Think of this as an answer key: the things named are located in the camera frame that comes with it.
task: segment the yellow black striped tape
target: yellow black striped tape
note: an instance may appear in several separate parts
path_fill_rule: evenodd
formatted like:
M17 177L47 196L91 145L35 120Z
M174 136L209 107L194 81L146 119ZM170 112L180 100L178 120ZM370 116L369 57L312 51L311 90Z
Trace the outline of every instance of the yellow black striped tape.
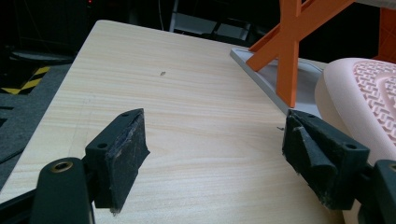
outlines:
M1 88L1 90L11 93L14 95L17 94L27 94L29 93L35 86L40 83L41 79L44 75L50 70L48 66L38 68L37 71L32 75L32 77L22 86L20 89L12 89L12 88Z

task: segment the light wood surface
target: light wood surface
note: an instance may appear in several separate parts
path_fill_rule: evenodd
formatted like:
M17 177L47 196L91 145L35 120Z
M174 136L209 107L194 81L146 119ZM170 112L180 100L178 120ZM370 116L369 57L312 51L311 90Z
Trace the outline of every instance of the light wood surface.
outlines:
M0 194L35 188L47 163L85 155L118 114L144 108L151 153L120 214L97 223L343 223L281 153L285 115L232 45L96 23Z

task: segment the textured sole pattern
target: textured sole pattern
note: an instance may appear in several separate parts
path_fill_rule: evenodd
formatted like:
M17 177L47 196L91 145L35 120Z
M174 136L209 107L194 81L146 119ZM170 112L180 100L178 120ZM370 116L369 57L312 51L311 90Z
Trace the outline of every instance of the textured sole pattern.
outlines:
M396 64L355 63L353 74L367 105L396 146Z

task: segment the white plastic base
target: white plastic base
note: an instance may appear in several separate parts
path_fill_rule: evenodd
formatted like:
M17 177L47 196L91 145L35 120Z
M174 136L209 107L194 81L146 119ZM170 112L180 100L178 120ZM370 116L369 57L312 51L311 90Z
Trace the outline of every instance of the white plastic base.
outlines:
M265 91L279 109L287 114L290 107L276 95L277 60L273 60L262 70L255 72L246 64L246 61L253 55L252 52L234 48L231 50L230 55L260 88ZM299 61L296 105L293 109L304 111L320 118L315 103L315 87L321 74L322 69L319 67L312 63Z

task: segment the wooden table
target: wooden table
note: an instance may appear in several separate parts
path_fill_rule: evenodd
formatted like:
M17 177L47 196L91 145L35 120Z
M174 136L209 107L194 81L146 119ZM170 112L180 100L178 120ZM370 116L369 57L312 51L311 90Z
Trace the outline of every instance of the wooden table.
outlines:
M97 223L343 223L282 156L285 115L232 45L96 23L0 194L35 188L47 163L85 155L118 114L144 108L151 154L120 214Z

